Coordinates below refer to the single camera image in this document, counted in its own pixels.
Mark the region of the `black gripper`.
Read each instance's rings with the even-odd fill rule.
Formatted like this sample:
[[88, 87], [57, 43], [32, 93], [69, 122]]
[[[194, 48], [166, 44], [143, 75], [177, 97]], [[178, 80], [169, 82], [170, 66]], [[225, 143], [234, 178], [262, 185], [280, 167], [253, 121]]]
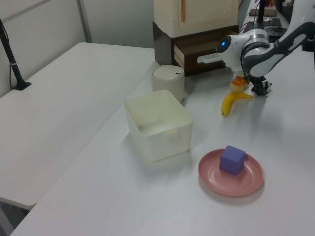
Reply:
[[247, 75], [247, 84], [249, 83], [253, 84], [251, 91], [254, 93], [257, 93], [258, 85], [260, 85], [262, 89], [265, 89], [265, 83], [263, 83], [265, 80], [266, 78], [264, 76], [253, 77], [251, 75]]

